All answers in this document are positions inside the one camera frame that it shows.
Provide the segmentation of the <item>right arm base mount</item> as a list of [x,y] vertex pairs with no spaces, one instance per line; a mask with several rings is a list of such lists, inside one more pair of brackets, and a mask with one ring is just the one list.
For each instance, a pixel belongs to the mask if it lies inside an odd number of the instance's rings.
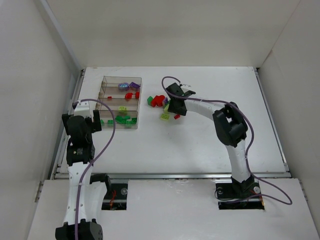
[[215,198],[218,200],[219,210],[264,210],[265,206],[260,196],[261,189],[258,182],[254,182],[248,189],[236,189],[232,182],[216,182]]

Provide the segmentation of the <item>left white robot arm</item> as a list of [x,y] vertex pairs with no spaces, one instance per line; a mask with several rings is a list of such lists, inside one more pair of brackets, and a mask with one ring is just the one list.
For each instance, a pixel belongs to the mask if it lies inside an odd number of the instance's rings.
[[77,112],[63,114],[69,140],[66,148],[69,190],[63,225],[56,228],[57,240],[101,240],[103,229],[98,215],[110,187],[105,173],[92,174],[95,147],[92,134],[102,130],[98,110],[93,116]]

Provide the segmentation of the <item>red arch lego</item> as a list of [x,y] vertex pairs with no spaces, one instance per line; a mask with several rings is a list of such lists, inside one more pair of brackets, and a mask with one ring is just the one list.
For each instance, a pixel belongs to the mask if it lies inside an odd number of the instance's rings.
[[125,94],[125,97],[124,97],[124,98],[125,98],[126,100],[130,100],[130,99],[132,99],[132,97],[133,97],[133,93],[128,92],[128,93]]

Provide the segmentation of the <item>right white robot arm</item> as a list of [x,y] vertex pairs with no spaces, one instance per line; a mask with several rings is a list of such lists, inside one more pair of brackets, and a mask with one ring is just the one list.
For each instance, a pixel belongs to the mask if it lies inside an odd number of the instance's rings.
[[194,91],[184,92],[177,83],[169,85],[165,91],[170,98],[170,113],[185,116],[187,112],[194,112],[213,121],[217,138],[228,152],[232,188],[238,193],[247,191],[254,182],[245,160],[248,126],[236,110],[237,105],[194,98]]

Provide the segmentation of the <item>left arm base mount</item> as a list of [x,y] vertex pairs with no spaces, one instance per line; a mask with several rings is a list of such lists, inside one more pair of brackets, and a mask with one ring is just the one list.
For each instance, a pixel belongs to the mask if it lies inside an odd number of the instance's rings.
[[111,190],[104,196],[103,211],[124,211],[127,209],[128,183],[112,183]]

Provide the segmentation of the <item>purple square lego brick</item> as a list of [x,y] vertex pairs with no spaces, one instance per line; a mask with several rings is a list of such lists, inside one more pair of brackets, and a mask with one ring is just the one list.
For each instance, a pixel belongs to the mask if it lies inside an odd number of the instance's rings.
[[129,84],[129,87],[134,89],[134,90],[136,90],[136,91],[138,91],[141,88],[141,86],[139,84],[135,83],[135,82],[131,82]]

